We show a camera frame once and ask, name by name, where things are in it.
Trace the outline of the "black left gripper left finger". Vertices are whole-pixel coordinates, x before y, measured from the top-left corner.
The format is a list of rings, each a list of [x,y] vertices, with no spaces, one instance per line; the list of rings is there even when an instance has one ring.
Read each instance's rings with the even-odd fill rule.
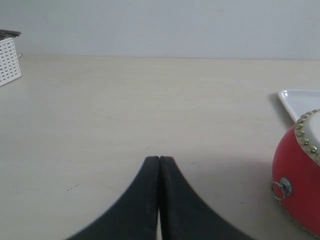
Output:
[[[148,156],[120,198],[70,240],[155,240],[160,158]]]

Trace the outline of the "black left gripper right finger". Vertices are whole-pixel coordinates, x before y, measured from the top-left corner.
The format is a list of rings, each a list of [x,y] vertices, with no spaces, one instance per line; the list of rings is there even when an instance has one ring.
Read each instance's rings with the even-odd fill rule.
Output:
[[[163,240],[252,239],[202,200],[173,157],[161,156],[159,161],[159,215]]]

